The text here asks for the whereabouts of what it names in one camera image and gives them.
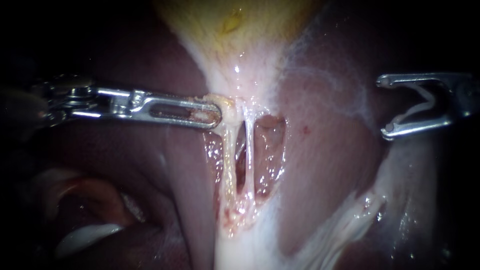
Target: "metal surgical instrument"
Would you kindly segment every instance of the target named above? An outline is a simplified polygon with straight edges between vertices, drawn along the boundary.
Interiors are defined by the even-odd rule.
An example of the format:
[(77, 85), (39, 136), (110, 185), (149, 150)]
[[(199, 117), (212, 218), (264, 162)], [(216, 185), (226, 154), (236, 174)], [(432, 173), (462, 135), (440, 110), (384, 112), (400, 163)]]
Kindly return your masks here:
[[(406, 113), (397, 115), (385, 128), (381, 129), (383, 138), (388, 141), (450, 126), (460, 119), (480, 112), (479, 82), (469, 73), (384, 74), (378, 77), (376, 85), (386, 89), (411, 88), (426, 100), (411, 107)], [(441, 93), (429, 92), (425, 88), (427, 85), (435, 85), (441, 89)], [(437, 105), (437, 95), (446, 96), (448, 103), (446, 111), (430, 119), (404, 121), (410, 115), (431, 110)]]
[(218, 106), (195, 97), (110, 87), (47, 85), (45, 125), (72, 119), (109, 119), (164, 124), (193, 129), (213, 129), (222, 120)]

